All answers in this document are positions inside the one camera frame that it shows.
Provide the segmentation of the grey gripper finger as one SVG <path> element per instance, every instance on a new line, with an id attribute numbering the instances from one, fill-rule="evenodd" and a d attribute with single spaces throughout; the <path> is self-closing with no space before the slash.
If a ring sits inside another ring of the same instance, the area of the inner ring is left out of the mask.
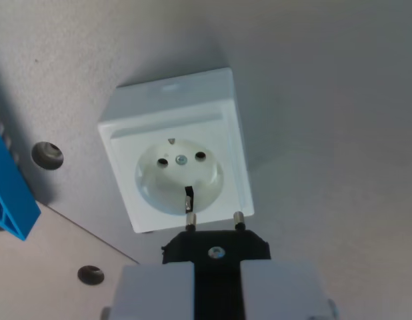
<path id="1" fill-rule="evenodd" d="M 241 262 L 246 319 L 333 319 L 317 270 L 306 263 Z"/>
<path id="2" fill-rule="evenodd" d="M 124 267 L 109 318 L 194 319 L 194 264 Z"/>

